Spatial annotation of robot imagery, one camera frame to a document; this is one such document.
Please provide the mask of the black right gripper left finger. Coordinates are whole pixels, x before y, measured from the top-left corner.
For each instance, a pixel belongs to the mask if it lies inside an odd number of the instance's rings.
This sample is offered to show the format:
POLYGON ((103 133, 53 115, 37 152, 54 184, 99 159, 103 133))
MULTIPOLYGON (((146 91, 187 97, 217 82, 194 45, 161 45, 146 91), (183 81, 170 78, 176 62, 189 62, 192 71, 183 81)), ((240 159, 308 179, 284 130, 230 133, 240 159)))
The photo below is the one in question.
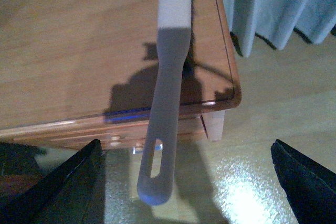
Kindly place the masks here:
POLYGON ((1 208, 1 223, 83 223, 102 156, 94 139, 1 208))

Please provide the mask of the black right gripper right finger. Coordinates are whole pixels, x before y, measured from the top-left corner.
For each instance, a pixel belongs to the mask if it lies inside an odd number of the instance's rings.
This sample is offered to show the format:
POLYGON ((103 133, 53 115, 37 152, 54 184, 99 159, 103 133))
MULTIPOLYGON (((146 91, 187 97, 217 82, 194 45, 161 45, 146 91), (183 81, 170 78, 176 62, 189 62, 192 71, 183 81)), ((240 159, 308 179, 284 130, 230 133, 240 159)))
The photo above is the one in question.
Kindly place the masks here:
POLYGON ((281 140, 271 146, 281 187, 299 223, 335 223, 335 173, 281 140))

